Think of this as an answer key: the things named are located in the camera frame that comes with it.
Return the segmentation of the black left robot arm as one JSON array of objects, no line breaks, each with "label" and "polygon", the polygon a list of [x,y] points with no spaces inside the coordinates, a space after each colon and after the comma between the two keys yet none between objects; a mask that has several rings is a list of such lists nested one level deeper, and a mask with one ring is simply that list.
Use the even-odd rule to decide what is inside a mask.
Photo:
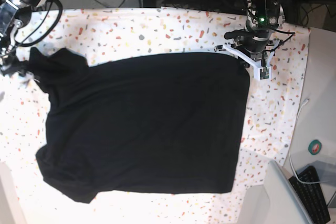
[{"label": "black left robot arm", "polygon": [[275,51],[286,40],[272,39],[273,33],[280,33],[285,16],[280,0],[243,0],[247,19],[242,29],[226,32],[223,45],[215,52],[228,53],[236,57],[244,68],[252,67],[253,78],[271,79],[270,62]]}]

